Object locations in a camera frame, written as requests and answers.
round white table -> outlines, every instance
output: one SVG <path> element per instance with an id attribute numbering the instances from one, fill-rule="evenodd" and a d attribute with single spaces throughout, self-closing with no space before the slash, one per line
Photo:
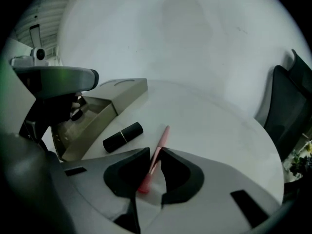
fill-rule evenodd
<path id="1" fill-rule="evenodd" d="M 107 153 L 102 141 L 137 121 L 144 133 Z M 282 165 L 261 125 L 233 105 L 178 83 L 148 80 L 148 92 L 110 123 L 83 159 L 143 147 L 150 147 L 153 154 L 166 125 L 170 125 L 166 147 L 231 165 L 282 202 Z"/>

ceiling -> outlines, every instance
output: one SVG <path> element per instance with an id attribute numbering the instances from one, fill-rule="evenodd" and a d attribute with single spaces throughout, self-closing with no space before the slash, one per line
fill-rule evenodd
<path id="1" fill-rule="evenodd" d="M 29 28 L 39 24 L 41 46 L 47 58 L 55 56 L 59 25 L 68 1 L 34 0 L 14 27 L 12 37 L 33 48 Z"/>

pink pen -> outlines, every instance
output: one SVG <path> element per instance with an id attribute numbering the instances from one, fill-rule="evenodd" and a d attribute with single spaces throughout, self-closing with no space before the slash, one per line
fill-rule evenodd
<path id="1" fill-rule="evenodd" d="M 167 141 L 167 138 L 168 138 L 168 133 L 169 133 L 169 126 L 166 126 L 166 129 L 165 131 L 163 132 L 160 140 L 159 140 L 159 143 L 156 147 L 156 150 L 154 152 L 154 155 L 153 155 L 153 158 L 152 158 L 152 163 L 151 163 L 151 166 L 150 166 L 150 169 L 148 171 L 148 174 L 145 176 L 145 178 L 143 179 L 140 187 L 138 188 L 138 191 L 140 193 L 148 193 L 150 191 L 150 187 L 151 187 L 151 182 L 152 182 L 152 174 L 154 173 L 155 171 L 155 168 L 157 166 L 157 157 L 159 155 L 159 152 L 161 150 L 162 147 L 165 146 L 166 144 L 166 141 Z"/>

lipstick cap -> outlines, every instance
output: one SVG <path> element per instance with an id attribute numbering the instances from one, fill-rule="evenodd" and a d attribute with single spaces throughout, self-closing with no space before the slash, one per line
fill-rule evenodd
<path id="1" fill-rule="evenodd" d="M 103 140 L 103 146 L 107 152 L 111 153 L 142 133 L 142 126 L 136 122 L 113 136 Z"/>

open box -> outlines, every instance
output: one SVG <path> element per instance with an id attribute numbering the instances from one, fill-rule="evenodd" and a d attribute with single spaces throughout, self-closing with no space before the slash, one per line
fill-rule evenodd
<path id="1" fill-rule="evenodd" d="M 109 123 L 147 91 L 147 79 L 116 79 L 87 91 L 77 101 L 82 116 L 51 127 L 58 158 L 80 160 Z"/>

